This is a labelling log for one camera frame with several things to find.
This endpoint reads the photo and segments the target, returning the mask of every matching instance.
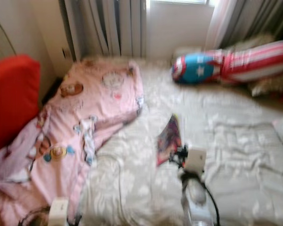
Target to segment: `white wall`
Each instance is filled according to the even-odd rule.
[[[204,47],[214,8],[201,4],[150,2],[147,57],[171,59],[177,47]]]
[[[56,78],[52,62],[28,0],[0,0],[0,24],[17,54],[41,63],[41,100]]]
[[[68,49],[58,0],[30,0],[33,12],[41,30],[48,54],[58,77],[63,77],[72,65],[72,59],[65,59],[62,49]]]

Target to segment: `white bedsheet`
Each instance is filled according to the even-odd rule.
[[[204,179],[221,224],[283,226],[283,145],[271,124],[283,105],[238,88],[178,86],[167,64],[139,63],[143,111],[97,153],[80,225],[182,225],[177,167],[156,167],[157,135],[176,113],[184,142],[207,151]]]

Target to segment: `star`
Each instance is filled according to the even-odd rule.
[[[199,66],[196,73],[197,73],[198,77],[204,75],[204,67]]]
[[[203,63],[203,56],[197,57],[197,63]]]

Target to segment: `pink blanket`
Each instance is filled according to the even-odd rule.
[[[46,221],[40,212],[56,197],[68,197],[73,222],[95,152],[142,104],[134,62],[74,64],[38,118],[0,151],[0,225]]]

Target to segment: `window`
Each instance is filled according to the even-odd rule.
[[[151,1],[162,1],[171,3],[184,3],[184,4],[203,4],[215,7],[220,0],[151,0]]]

